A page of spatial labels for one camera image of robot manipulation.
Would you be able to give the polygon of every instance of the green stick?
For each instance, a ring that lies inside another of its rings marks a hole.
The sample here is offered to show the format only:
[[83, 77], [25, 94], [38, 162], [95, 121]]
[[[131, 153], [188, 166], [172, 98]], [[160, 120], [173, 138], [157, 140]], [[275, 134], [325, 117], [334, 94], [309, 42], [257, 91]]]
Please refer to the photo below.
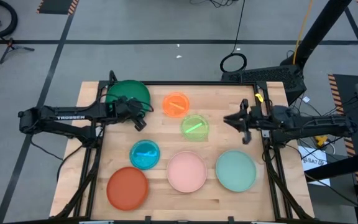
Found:
[[185, 132], [186, 132], [186, 133], [189, 133], [190, 131], [192, 131], [192, 130], [194, 130], [194, 129], [196, 129], [196, 128], [199, 128], [199, 127], [202, 126], [202, 125], [203, 125], [202, 123], [196, 124], [196, 125], [194, 125], [193, 127], [187, 129]]

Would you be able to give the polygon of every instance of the pink plate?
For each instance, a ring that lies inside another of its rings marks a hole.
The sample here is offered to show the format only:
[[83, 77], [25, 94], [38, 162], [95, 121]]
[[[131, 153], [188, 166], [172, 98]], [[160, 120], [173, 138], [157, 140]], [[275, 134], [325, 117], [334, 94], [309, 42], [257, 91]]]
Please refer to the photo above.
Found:
[[206, 180], [204, 160], [194, 152], [179, 152], [167, 166], [167, 177], [171, 186], [184, 193], [200, 189]]

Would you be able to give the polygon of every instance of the light green plate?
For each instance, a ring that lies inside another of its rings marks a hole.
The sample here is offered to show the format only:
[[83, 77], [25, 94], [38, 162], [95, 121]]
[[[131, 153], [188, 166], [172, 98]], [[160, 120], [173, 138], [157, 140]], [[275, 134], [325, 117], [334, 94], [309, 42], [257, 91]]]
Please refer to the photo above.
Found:
[[226, 151], [216, 161], [216, 176], [220, 183], [234, 192], [250, 189], [257, 177], [254, 160], [237, 150]]
[[202, 141], [208, 137], [208, 122], [200, 115], [190, 115], [183, 119], [180, 129], [191, 141]]

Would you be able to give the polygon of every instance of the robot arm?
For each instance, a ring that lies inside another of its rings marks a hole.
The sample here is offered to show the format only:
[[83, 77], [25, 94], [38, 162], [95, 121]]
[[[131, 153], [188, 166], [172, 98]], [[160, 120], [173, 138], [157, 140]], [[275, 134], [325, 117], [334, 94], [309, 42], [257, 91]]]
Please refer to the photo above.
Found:
[[343, 115], [300, 116], [285, 106], [274, 106], [268, 116], [263, 116], [259, 107], [251, 106], [247, 112], [248, 101], [243, 100], [240, 111], [224, 117], [224, 122], [244, 132], [243, 143], [251, 140], [249, 129], [269, 130], [271, 143], [285, 145], [292, 139], [331, 134], [351, 137], [356, 131], [354, 123]]
[[144, 106], [136, 99], [119, 97], [110, 103], [99, 103], [96, 100], [87, 107], [51, 107], [30, 108], [19, 112], [19, 130], [24, 134], [38, 134], [48, 132], [78, 138], [84, 147], [96, 140], [95, 128], [85, 126], [82, 128], [58, 121], [87, 119], [95, 123], [116, 124], [130, 119], [135, 128], [141, 131], [147, 124], [143, 120]]

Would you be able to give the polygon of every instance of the gray floor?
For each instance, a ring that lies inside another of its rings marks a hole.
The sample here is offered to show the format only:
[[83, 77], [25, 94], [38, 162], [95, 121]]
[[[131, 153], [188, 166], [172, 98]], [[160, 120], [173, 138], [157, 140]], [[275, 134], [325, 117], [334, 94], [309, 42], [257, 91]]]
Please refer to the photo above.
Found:
[[[36, 14], [33, 0], [6, 0], [19, 14], [13, 37], [17, 40], [58, 40], [67, 16]], [[247, 0], [239, 38], [243, 40], [296, 40], [308, 7], [307, 0]], [[306, 30], [324, 7], [315, 1]], [[358, 25], [358, 5], [349, 6]], [[192, 6], [187, 0], [80, 0], [68, 39], [233, 39], [241, 11], [239, 2], [215, 9], [210, 3]], [[342, 15], [325, 40], [357, 40]], [[17, 112], [35, 106], [55, 54], [56, 45], [31, 45], [35, 52], [16, 52], [0, 65], [0, 204], [24, 135], [18, 130]], [[220, 60], [232, 45], [65, 45], [46, 104], [74, 105], [85, 80], [105, 80], [113, 69], [117, 77], [138, 80], [219, 80]], [[0, 45], [0, 56], [5, 46]], [[238, 45], [248, 67], [278, 65], [293, 45]], [[239, 62], [231, 60], [229, 68]], [[358, 45], [320, 45], [304, 74], [310, 103], [325, 112], [334, 107], [327, 74], [358, 75]], [[307, 105], [307, 113], [314, 113]], [[34, 141], [63, 155], [66, 139], [39, 134]], [[337, 153], [346, 155], [343, 142]], [[59, 162], [31, 147], [17, 183], [5, 222], [47, 218], [55, 190]], [[313, 201], [318, 218], [355, 222], [353, 208]]]

